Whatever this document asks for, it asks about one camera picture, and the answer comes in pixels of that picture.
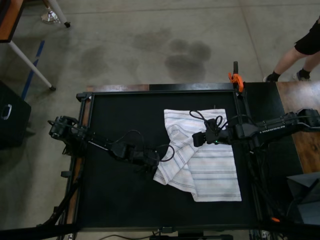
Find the furniture foot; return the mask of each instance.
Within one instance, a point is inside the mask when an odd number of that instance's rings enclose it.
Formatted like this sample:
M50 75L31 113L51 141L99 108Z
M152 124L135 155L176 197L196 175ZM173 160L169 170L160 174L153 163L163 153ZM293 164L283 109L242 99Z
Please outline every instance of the furniture foot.
M46 9L46 13L41 16L41 20L45 24L57 24L60 23L57 14L51 10L50 7Z
M70 28L70 22L69 21L65 22L64 25L65 25L66 28Z

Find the black shorts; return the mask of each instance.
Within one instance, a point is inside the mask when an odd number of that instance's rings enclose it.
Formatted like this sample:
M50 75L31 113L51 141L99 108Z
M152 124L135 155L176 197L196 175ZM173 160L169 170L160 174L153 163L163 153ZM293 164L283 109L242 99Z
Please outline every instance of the black shorts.
M295 43L295 49L305 55L313 55L320 51L320 24L318 20L309 33Z

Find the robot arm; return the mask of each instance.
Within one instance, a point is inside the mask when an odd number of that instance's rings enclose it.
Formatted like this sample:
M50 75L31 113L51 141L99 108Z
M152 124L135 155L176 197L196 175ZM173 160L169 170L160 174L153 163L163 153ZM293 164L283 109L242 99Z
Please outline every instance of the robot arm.
M205 132L192 135L195 147L200 147L204 143L231 145L240 141L248 141L253 150L261 147L262 144L296 132L320 132L320 115L315 109L301 109L298 112L289 112L258 123L228 125L225 129L222 129L223 126L217 127L216 119L205 120L205 125Z
M153 172L157 169L159 162L167 162L174 157L175 150L170 145L161 145L172 149L172 157L161 160L158 148L146 148L140 132L131 130L116 141L111 141L104 136L91 132L86 126L80 125L78 120L68 116L58 116L55 121L48 121L51 124L49 135L65 143L62 154L82 157L85 155L87 144L92 144L107 151L114 159L134 165L146 167L146 172ZM142 146L138 147L129 144L122 139L130 132L136 132L141 137Z

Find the blue tape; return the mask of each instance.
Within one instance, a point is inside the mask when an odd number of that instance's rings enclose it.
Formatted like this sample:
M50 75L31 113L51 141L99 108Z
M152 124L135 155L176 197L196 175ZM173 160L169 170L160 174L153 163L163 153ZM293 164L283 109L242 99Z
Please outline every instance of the blue tape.
M45 40L42 40L42 41L40 42L40 46L39 46L39 48L38 48L38 51L36 52L36 56L35 56L36 58L39 58L39 57L40 57L40 55L41 55L41 53L42 53L42 50L44 49L44 45L45 45ZM39 59L35 60L35 62L33 63L33 65L34 65L35 67L37 67L38 62L39 62ZM32 81L32 78L33 78L34 74L35 74L34 71L31 70L31 71L29 72L28 78L26 79L26 83L25 83L25 85L24 85L24 88L23 88L23 91L22 91L22 94L21 94L21 98L22 98L23 100L26 99L27 92L28 92L28 89L29 89L29 87L30 87L30 84L31 84L31 81Z
M39 59L35 60L35 62L33 63L33 65L34 65L35 67L37 67L38 62L39 62ZM25 83L25 85L24 85L24 88L23 88L23 91L22 91L22 95L21 95L21 98L22 98L23 100L26 99L27 92L28 92L28 89L29 89L29 87L30 87L31 80L32 80L34 74L35 74L35 72L31 70L31 71L29 72L28 78L26 79L26 83Z
M44 45L45 45L45 40L42 40L41 42L40 42L40 46L39 46L39 48L38 48L38 52L36 53L36 57L38 58L38 57L40 57L40 55L41 55L41 53L42 53L42 49L44 49Z

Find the floor stain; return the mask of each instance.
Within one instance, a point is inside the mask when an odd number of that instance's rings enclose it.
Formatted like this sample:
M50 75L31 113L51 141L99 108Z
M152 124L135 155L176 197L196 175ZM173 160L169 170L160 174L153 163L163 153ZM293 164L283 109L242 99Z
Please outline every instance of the floor stain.
M192 44L175 39L169 47L173 53L164 62L169 76L177 83L198 83L205 80L205 62L211 58L211 48L201 41Z
M145 32L134 37L132 46L137 49L157 51L172 38L170 28Z
M77 70L87 78L95 78L101 74L109 71L109 67L105 61L106 48L103 46L96 46L86 49L81 57L77 60Z

